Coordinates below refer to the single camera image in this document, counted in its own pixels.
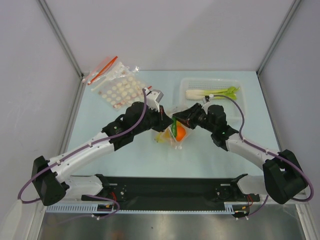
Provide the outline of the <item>clear dotted zip bag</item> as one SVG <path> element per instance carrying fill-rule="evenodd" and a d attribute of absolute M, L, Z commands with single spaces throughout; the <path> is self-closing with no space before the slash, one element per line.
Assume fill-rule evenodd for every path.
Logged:
<path fill-rule="evenodd" d="M 173 123 L 164 132 L 153 131 L 153 140 L 156 143 L 170 145 L 175 150 L 183 148 L 183 142 L 190 136 L 193 130 L 184 126 L 173 115 L 187 110 L 187 108 L 186 105 L 177 105 L 166 111 L 166 114 L 173 119 Z"/>

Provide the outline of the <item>orange fruit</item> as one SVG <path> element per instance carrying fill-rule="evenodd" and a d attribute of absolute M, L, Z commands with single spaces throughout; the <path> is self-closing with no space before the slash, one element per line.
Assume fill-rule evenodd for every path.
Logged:
<path fill-rule="evenodd" d="M 175 139 L 178 142 L 181 142 L 184 139 L 184 137 L 186 136 L 187 132 L 183 126 L 177 126 L 176 129 L 177 129 L 177 134 L 176 134 Z"/>

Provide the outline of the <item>green chili pepper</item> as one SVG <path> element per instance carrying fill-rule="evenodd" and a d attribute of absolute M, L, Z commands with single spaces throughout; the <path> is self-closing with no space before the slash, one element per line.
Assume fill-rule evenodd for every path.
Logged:
<path fill-rule="evenodd" d="M 171 129 L 172 134 L 174 136 L 176 136 L 177 135 L 177 119 L 175 117 L 173 117 L 172 121 L 173 122 L 172 122 L 172 125 L 171 125 L 170 129 Z"/>

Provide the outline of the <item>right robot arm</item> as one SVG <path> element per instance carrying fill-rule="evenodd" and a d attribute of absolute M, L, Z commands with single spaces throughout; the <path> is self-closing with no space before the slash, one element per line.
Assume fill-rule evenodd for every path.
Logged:
<path fill-rule="evenodd" d="M 196 103 L 173 114 L 189 129 L 201 127 L 211 133 L 213 143 L 225 151 L 237 154 L 263 171 L 262 176 L 240 175 L 230 188 L 231 196 L 242 201 L 248 194 L 268 195 L 278 204 L 294 200 L 308 187 L 296 156 L 289 150 L 273 153 L 259 145 L 247 143 L 240 132 L 227 123 L 226 113 L 220 105 L 204 108 Z"/>

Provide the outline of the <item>yellow lemon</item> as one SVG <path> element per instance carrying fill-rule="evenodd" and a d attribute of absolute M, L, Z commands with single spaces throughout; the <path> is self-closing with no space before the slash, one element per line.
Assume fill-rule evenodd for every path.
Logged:
<path fill-rule="evenodd" d="M 163 141 L 169 141 L 172 136 L 171 136 L 171 130 L 170 128 L 168 127 L 164 132 L 162 132 L 160 134 L 160 138 L 163 140 Z"/>

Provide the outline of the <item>yellow banana bunch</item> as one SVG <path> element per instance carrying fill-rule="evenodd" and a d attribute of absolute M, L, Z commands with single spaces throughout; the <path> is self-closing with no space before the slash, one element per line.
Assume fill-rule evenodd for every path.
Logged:
<path fill-rule="evenodd" d="M 169 131 L 158 132 L 154 138 L 157 143 L 169 143 L 171 141 L 171 136 Z"/>

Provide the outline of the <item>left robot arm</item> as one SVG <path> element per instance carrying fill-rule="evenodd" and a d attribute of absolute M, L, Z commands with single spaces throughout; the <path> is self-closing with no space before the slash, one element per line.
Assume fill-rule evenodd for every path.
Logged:
<path fill-rule="evenodd" d="M 156 110 L 138 101 L 82 146 L 51 159 L 39 156 L 33 161 L 31 176 L 40 201 L 44 206 L 58 203 L 71 189 L 67 178 L 73 172 L 130 144 L 136 135 L 149 130 L 164 132 L 172 123 L 163 106 Z"/>

